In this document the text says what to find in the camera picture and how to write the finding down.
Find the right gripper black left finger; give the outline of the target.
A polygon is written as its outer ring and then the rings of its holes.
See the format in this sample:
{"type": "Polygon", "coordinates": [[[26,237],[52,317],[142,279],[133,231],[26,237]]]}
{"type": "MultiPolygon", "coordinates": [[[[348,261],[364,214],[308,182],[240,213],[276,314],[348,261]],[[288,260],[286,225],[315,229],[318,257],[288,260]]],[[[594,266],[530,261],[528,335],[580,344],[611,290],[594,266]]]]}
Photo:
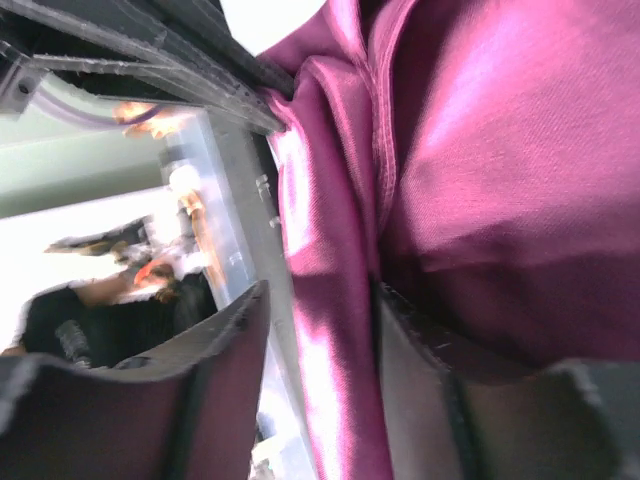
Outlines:
{"type": "Polygon", "coordinates": [[[245,479],[269,332],[269,286],[119,368],[1,360],[5,479],[245,479]]]}

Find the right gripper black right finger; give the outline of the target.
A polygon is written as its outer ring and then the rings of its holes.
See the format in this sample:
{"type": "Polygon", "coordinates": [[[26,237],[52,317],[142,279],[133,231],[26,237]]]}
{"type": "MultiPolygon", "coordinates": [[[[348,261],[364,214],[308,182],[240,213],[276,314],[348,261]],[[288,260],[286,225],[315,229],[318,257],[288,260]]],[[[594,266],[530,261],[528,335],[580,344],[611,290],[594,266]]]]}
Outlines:
{"type": "Polygon", "coordinates": [[[639,367],[534,371],[377,289],[377,360],[398,479],[635,479],[639,367]]]}

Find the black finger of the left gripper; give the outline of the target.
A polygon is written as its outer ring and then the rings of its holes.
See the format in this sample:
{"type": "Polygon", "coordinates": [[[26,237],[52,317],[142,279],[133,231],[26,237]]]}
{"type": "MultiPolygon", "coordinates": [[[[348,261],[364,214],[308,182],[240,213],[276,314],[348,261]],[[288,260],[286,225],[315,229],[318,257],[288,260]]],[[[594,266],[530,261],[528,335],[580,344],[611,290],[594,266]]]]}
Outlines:
{"type": "Polygon", "coordinates": [[[4,1],[1,110],[29,104],[87,129],[144,124],[207,109],[257,133],[283,130],[258,91],[293,93],[293,79],[231,35],[216,1],[4,1]],[[52,74],[106,100],[140,102],[137,116],[92,114],[42,86],[52,74]]]}

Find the purple cloth napkin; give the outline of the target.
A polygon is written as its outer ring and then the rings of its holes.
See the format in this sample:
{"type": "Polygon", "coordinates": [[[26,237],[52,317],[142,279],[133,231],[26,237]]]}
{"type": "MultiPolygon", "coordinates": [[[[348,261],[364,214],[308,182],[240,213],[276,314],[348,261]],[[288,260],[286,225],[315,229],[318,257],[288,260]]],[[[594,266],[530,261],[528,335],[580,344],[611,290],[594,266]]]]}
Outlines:
{"type": "Polygon", "coordinates": [[[328,1],[269,48],[323,479],[398,479],[377,289],[538,371],[639,367],[639,5],[328,1]]]}

